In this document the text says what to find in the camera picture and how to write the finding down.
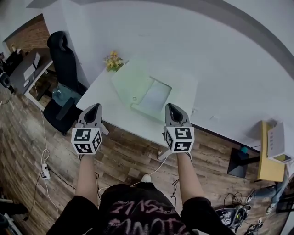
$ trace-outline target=power strip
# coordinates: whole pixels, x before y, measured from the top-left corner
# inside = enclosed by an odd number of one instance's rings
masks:
[[[48,165],[46,163],[42,164],[42,172],[43,172],[42,177],[49,180],[50,173],[49,173]]]

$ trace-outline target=yellow flowers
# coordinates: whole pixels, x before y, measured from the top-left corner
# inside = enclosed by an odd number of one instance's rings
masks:
[[[123,59],[120,58],[116,51],[112,51],[110,56],[104,58],[107,71],[118,71],[123,66]]]

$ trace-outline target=wooden floor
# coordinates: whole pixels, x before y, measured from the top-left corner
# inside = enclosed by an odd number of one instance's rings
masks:
[[[0,101],[6,100],[9,96],[9,91],[0,86]],[[105,125],[110,133],[107,137],[103,136],[101,150],[95,155],[95,169],[99,174],[100,188],[118,183],[135,183],[143,174],[153,172],[161,164],[157,161],[160,146],[107,123]],[[70,143],[71,134],[62,136],[46,120],[45,129],[47,148],[50,151],[48,165],[68,184],[75,186],[79,161]],[[238,146],[195,130],[193,165],[204,192],[214,207],[222,206],[228,193],[240,192],[244,202],[253,188],[273,184],[253,183],[257,175],[257,163],[249,165],[246,179],[226,174],[232,147]],[[0,186],[5,189],[10,199],[23,203],[28,209],[32,205],[44,149],[45,138],[40,110],[25,96],[14,95],[7,105],[0,107]],[[175,156],[170,156],[162,168],[152,175],[155,186],[168,198],[174,190],[172,183],[177,179]],[[54,174],[51,174],[48,188],[60,214],[73,197],[74,189]],[[180,212],[179,187],[176,196],[176,209]],[[231,202],[231,197],[228,197],[226,204]],[[246,221],[256,223],[259,217],[262,217],[265,224],[260,234],[277,235],[283,228],[288,214],[272,213],[267,218],[265,212],[268,205],[269,199],[255,201]],[[17,216],[16,220],[21,221],[22,218]],[[41,235],[46,233],[55,220],[56,209],[47,197],[44,180],[40,179],[32,214],[28,221],[21,221],[18,226],[24,234]],[[238,234],[244,234],[248,227],[249,224],[243,223]]]

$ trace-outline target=brick wall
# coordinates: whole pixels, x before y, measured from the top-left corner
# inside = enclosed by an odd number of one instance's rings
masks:
[[[12,52],[11,45],[21,48],[23,53],[30,52],[33,48],[47,47],[49,32],[45,24],[43,15],[36,16],[16,32],[14,32],[5,42]]]

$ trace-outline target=shoe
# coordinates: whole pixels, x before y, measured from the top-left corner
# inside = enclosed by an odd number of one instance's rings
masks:
[[[254,197],[253,197],[253,193],[255,192],[255,190],[253,190],[250,195],[246,198],[245,203],[248,204],[249,202],[251,202]]]
[[[141,182],[151,183],[151,176],[149,174],[145,174],[141,179]]]
[[[275,206],[276,206],[276,203],[272,203],[271,205],[269,205],[269,207],[266,210],[266,214],[269,215]]]

